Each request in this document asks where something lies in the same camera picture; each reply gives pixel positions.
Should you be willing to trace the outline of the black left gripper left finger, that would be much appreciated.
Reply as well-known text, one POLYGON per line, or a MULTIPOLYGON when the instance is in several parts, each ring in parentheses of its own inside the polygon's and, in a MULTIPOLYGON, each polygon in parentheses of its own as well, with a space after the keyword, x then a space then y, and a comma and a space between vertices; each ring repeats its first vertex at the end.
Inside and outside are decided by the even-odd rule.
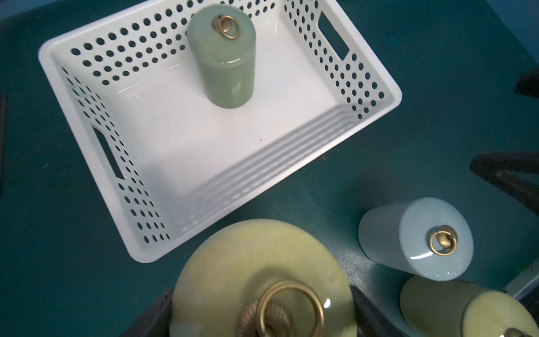
POLYGON ((174 288, 164 292, 120 337, 169 337, 174 288))

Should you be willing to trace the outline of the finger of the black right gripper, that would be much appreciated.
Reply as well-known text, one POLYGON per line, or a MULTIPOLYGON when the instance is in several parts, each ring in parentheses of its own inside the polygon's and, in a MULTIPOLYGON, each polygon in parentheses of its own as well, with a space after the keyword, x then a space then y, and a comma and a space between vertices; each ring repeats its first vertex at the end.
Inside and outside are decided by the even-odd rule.
POLYGON ((523 73, 515 84, 514 93, 539 99, 539 69, 523 73))
POLYGON ((516 173, 538 176, 538 152, 495 152, 476 155, 470 171, 538 215, 538 184, 516 173))

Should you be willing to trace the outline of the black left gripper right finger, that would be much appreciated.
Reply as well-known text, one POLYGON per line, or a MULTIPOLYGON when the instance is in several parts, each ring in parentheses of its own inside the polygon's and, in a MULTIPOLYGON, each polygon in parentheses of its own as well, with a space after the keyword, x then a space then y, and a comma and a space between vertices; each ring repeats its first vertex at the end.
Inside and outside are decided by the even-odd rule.
POLYGON ((355 304, 357 335, 361 337, 403 337, 404 334, 356 287, 351 286, 355 304))

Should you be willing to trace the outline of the yellow tea canister front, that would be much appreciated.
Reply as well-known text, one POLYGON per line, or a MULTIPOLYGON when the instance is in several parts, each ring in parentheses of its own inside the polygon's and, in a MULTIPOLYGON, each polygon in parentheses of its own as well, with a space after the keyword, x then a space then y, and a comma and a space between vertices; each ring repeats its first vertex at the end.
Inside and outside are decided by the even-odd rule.
POLYGON ((461 280, 414 276, 401 290, 400 308, 418 336, 538 335, 538 325, 519 301, 461 280))

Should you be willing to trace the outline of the yellow tea canister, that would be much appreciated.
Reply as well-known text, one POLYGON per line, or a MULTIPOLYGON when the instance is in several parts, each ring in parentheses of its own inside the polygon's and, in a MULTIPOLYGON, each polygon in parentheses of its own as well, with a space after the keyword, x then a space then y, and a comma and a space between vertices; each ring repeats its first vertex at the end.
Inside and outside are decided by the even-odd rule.
POLYGON ((401 290, 400 308, 418 336, 538 335, 538 325, 519 301, 461 280, 414 276, 401 290))
POLYGON ((171 336, 356 336, 352 292, 325 246, 278 220, 208 238, 175 285, 171 336))

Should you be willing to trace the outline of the grey-blue tea canister back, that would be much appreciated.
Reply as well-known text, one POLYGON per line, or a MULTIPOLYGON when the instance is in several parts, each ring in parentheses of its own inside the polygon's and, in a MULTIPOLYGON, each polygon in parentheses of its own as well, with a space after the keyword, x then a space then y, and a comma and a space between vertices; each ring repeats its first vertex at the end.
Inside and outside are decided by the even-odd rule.
POLYGON ((373 262, 438 282, 460 277, 474 254, 463 215, 433 197, 370 209, 359 222, 358 240, 373 262))

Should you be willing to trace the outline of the yellow tea canister back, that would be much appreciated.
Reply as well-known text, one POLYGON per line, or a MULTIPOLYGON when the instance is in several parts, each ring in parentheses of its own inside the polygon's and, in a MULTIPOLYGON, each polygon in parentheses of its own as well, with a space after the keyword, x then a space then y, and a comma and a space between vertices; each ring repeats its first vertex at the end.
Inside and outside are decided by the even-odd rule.
POLYGON ((356 336, 352 292, 325 246, 278 220, 208 238, 175 285, 171 336, 356 336))

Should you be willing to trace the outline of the white perforated plastic basket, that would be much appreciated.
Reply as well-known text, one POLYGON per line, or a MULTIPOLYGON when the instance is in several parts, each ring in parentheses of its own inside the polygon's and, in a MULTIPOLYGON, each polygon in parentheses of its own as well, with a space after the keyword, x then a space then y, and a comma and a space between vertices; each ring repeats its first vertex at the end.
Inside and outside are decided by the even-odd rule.
POLYGON ((336 1, 233 1, 256 34, 237 109, 188 46, 206 1, 145 1, 45 42, 39 62, 131 258, 151 263, 396 108, 336 1))

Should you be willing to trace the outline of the green tea canister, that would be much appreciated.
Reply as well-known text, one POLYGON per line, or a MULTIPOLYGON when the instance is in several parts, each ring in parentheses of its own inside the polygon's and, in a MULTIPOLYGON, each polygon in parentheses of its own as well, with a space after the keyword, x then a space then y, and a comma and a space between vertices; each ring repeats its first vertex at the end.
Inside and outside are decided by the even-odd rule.
POLYGON ((226 109, 247 103, 255 86, 256 30, 251 18, 228 4, 212 4, 192 17, 187 38, 208 99, 226 109))

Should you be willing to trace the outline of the aluminium front rail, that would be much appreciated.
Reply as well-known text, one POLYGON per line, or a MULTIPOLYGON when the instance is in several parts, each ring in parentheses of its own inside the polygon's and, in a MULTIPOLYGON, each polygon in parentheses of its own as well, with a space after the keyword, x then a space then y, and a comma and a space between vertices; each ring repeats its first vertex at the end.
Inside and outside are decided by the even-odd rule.
POLYGON ((522 300, 538 287, 538 258, 510 281, 503 292, 516 300, 522 300))

